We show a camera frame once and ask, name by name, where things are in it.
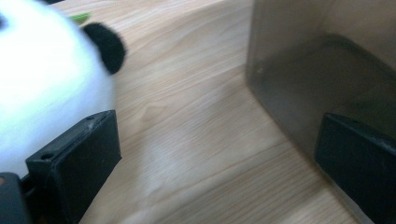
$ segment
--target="screw hole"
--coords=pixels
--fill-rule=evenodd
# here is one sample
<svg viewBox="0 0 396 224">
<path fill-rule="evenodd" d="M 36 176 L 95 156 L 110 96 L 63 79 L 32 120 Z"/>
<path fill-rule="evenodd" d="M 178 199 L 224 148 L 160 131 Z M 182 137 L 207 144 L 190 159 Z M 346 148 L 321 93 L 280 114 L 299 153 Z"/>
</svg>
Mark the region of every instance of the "screw hole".
<svg viewBox="0 0 396 224">
<path fill-rule="evenodd" d="M 41 160 L 46 161 L 46 160 L 51 159 L 52 157 L 53 157 L 52 153 L 46 153 L 46 154 L 41 156 Z"/>
</svg>

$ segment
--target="panda plush toy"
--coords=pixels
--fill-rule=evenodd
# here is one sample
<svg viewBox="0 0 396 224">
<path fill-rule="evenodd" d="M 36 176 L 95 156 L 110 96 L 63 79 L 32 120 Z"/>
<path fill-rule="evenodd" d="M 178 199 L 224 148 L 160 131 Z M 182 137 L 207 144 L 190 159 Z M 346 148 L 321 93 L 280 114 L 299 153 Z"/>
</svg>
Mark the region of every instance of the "panda plush toy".
<svg viewBox="0 0 396 224">
<path fill-rule="evenodd" d="M 80 120 L 114 109 L 125 48 L 100 23 L 83 28 L 36 0 L 0 0 L 0 172 Z"/>
</svg>

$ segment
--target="green leaf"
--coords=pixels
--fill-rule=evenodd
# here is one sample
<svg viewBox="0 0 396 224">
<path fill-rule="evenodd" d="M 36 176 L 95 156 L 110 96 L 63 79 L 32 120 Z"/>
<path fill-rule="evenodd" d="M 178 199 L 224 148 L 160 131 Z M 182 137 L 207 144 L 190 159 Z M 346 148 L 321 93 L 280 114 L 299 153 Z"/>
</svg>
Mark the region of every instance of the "green leaf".
<svg viewBox="0 0 396 224">
<path fill-rule="evenodd" d="M 78 25 L 84 23 L 90 17 L 90 13 L 79 14 L 77 16 L 72 16 L 70 19 L 76 22 Z"/>
</svg>

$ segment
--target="wood grain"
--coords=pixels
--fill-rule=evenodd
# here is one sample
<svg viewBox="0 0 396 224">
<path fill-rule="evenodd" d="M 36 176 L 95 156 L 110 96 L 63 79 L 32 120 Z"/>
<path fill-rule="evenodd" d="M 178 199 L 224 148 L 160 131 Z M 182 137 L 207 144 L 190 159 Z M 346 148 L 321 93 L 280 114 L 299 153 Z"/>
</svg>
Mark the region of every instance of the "wood grain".
<svg viewBox="0 0 396 224">
<path fill-rule="evenodd" d="M 356 223 L 245 83 L 252 0 L 67 0 L 119 32 L 122 161 L 81 223 Z"/>
</svg>

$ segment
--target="panda ear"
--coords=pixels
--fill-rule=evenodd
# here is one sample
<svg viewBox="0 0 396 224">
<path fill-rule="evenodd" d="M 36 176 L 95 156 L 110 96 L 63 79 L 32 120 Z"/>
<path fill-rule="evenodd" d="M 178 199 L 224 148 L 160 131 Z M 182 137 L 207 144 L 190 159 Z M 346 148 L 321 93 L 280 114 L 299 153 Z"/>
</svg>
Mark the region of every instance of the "panda ear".
<svg viewBox="0 0 396 224">
<path fill-rule="evenodd" d="M 47 4 L 54 4 L 54 3 L 59 3 L 62 2 L 63 0 L 43 0 Z"/>
<path fill-rule="evenodd" d="M 96 44 L 102 61 L 110 74 L 117 73 L 125 58 L 125 47 L 119 36 L 100 23 L 84 26 L 85 34 Z"/>
<path fill-rule="evenodd" d="M 6 27 L 6 19 L 0 14 L 0 31 Z"/>
</svg>

